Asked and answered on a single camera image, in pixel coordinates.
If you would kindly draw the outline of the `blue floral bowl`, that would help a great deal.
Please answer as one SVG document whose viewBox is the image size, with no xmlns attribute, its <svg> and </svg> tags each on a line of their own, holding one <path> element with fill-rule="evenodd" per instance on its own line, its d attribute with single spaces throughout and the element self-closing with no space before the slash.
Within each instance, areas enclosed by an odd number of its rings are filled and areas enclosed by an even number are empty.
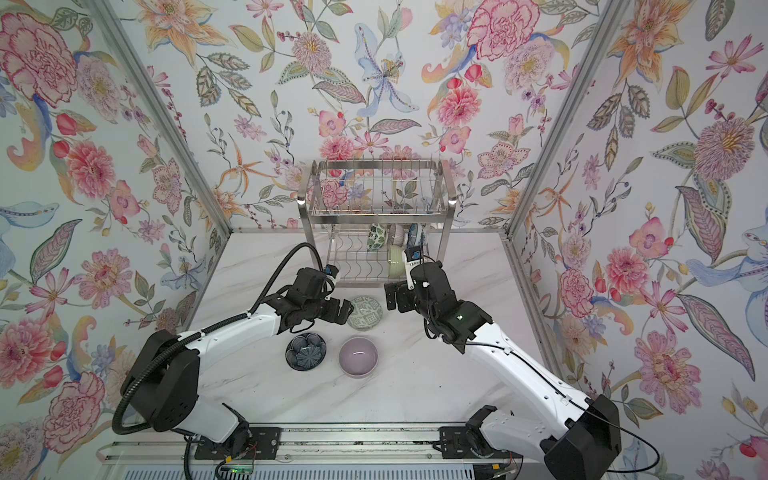
<svg viewBox="0 0 768 480">
<path fill-rule="evenodd" d="M 414 223 L 408 228 L 406 248 L 420 247 L 427 245 L 427 226 L 425 224 Z"/>
</svg>

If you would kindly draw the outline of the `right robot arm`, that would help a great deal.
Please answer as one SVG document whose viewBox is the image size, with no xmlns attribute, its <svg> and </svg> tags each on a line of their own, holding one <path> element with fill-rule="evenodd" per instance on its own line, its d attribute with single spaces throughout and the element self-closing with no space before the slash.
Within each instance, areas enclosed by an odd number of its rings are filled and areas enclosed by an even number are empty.
<svg viewBox="0 0 768 480">
<path fill-rule="evenodd" d="M 541 462 L 556 479 L 601 479 L 609 472 L 622 451 L 616 405 L 568 385 L 482 308 L 458 299 L 441 263 L 406 261 L 404 280 L 386 284 L 385 292 L 388 309 L 419 313 L 429 335 L 491 371 L 536 413 L 526 420 L 491 411 L 477 427 L 482 442 Z"/>
</svg>

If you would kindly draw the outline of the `green white patterned bowl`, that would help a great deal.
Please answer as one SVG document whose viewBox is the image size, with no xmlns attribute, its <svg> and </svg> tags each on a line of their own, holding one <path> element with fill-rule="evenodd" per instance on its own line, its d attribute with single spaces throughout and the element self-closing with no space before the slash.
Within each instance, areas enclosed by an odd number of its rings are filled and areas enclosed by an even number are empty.
<svg viewBox="0 0 768 480">
<path fill-rule="evenodd" d="M 371 296 L 357 296 L 351 300 L 354 308 L 347 325 L 357 331 L 368 331 L 383 319 L 384 312 L 379 301 Z"/>
</svg>

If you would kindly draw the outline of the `purple ribbed bowl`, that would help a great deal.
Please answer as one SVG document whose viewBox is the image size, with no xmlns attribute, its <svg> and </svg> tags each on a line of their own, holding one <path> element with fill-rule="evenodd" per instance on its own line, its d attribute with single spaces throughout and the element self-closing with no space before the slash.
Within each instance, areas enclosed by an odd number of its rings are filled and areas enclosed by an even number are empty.
<svg viewBox="0 0 768 480">
<path fill-rule="evenodd" d="M 407 229 L 402 224 L 391 224 L 388 230 L 388 243 L 403 247 L 407 243 Z"/>
</svg>

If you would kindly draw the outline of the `green leaf pattern bowl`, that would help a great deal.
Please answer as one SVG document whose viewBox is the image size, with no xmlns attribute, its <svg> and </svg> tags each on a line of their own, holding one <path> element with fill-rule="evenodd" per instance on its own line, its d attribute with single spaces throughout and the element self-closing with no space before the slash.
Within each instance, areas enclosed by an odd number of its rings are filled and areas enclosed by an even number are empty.
<svg viewBox="0 0 768 480">
<path fill-rule="evenodd" d="M 387 243 L 388 228 L 381 224 L 373 224 L 368 230 L 366 248 L 368 252 L 376 252 Z"/>
</svg>

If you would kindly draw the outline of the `light green bowl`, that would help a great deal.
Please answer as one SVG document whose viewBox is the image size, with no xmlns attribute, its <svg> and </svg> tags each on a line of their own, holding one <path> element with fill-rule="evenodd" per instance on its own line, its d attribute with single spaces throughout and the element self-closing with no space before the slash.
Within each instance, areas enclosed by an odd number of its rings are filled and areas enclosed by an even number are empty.
<svg viewBox="0 0 768 480">
<path fill-rule="evenodd" d="M 388 278 L 403 279 L 405 277 L 405 257 L 404 248 L 397 245 L 390 245 L 388 249 Z"/>
</svg>

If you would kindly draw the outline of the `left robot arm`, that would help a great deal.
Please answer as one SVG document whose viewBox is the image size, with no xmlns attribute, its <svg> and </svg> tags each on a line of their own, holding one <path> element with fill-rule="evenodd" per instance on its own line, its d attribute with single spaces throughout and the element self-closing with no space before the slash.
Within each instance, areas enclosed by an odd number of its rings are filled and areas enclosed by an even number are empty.
<svg viewBox="0 0 768 480">
<path fill-rule="evenodd" d="M 253 312 L 216 328 L 151 335 L 120 388 L 113 417 L 119 435 L 145 429 L 197 436 L 220 452 L 238 455 L 252 443 L 249 422 L 232 407 L 199 393 L 199 378 L 228 356 L 303 322 L 343 325 L 354 310 L 332 296 L 339 269 L 304 267 L 291 285 L 268 295 Z"/>
</svg>

